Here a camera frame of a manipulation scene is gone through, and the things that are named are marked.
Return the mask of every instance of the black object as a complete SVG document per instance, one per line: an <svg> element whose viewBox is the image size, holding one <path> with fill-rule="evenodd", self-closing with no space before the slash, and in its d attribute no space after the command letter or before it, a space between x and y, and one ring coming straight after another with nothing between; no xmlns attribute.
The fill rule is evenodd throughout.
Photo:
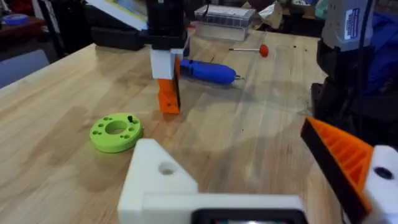
<svg viewBox="0 0 398 224"><path fill-rule="evenodd" d="M84 1L81 0L45 0L49 2L51 12L44 0L37 1L52 36L58 56L64 57L86 47L93 42L90 27L84 13ZM50 13L55 16L59 35L56 33Z"/></svg>
<svg viewBox="0 0 398 224"><path fill-rule="evenodd" d="M143 43L151 44L156 50L183 48L188 38L184 1L146 0L146 6L148 29L140 33Z"/></svg>
<svg viewBox="0 0 398 224"><path fill-rule="evenodd" d="M361 199L307 119L302 128L301 138L313 154L350 222L362 223L367 212Z"/></svg>
<svg viewBox="0 0 398 224"><path fill-rule="evenodd" d="M372 1L368 0L367 13ZM363 40L364 30L359 49L347 52L329 48L323 39L318 42L317 62L328 77L323 84L314 83L311 87L313 115L373 146L397 147L398 93L364 95L366 65L374 49L363 47Z"/></svg>
<svg viewBox="0 0 398 224"><path fill-rule="evenodd" d="M204 208L194 211L191 215L191 224L215 224L218 221L228 220L308 224L304 213L293 208Z"/></svg>
<svg viewBox="0 0 398 224"><path fill-rule="evenodd" d="M139 50L144 44L139 31L91 5L85 6L93 42L99 46Z"/></svg>
<svg viewBox="0 0 398 224"><path fill-rule="evenodd" d="M38 0L37 4L39 5L40 10L42 11L42 14L43 14L43 18L47 24L47 29L49 30L49 33L50 33L50 36L52 39L52 43L54 45L54 50L57 53L58 58L61 59L65 56L65 52L63 51L60 40L58 38L58 34L56 33L55 28L52 24L49 10L47 9L47 6L43 2L43 0Z"/></svg>

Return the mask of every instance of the hole in white part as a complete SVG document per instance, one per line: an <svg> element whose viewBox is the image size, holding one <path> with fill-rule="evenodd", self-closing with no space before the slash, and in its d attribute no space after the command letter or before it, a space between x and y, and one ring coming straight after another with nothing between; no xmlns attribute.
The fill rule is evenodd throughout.
<svg viewBox="0 0 398 224"><path fill-rule="evenodd" d="M171 162L163 162L159 165L159 172L163 175L172 175L177 171L177 166Z"/></svg>

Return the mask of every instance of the red pin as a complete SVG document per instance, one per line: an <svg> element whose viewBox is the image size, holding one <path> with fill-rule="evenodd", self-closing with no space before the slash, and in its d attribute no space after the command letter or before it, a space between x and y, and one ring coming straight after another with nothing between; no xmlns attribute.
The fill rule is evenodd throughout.
<svg viewBox="0 0 398 224"><path fill-rule="evenodd" d="M260 55L262 57L267 57L268 53L269 53L268 47L265 44L262 44L259 49L229 49L229 50L256 51L256 52L260 52Z"/></svg>

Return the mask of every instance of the orange plastic piece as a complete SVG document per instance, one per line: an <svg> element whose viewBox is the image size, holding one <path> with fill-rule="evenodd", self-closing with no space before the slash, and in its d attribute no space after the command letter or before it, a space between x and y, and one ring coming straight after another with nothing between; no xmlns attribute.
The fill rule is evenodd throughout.
<svg viewBox="0 0 398 224"><path fill-rule="evenodd" d="M357 137L314 118L307 118L323 144L355 189L368 212L371 204L363 194L373 147Z"/></svg>
<svg viewBox="0 0 398 224"><path fill-rule="evenodd" d="M178 77L180 76L180 60L175 56L174 60L174 77L173 80L158 79L159 92L157 98L159 101L160 110L163 113L179 114L179 90Z"/></svg>

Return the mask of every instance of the screw hole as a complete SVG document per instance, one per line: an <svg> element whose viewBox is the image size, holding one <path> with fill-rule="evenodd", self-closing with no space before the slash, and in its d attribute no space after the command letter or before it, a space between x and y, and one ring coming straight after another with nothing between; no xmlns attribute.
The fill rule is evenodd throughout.
<svg viewBox="0 0 398 224"><path fill-rule="evenodd" d="M163 162L159 166L159 172L162 175L172 175L177 171L177 167L170 162Z"/></svg>
<svg viewBox="0 0 398 224"><path fill-rule="evenodd" d="M392 180L394 179L394 174L392 174L391 171L384 167L376 167L373 169L374 172L381 178L384 178L386 180Z"/></svg>

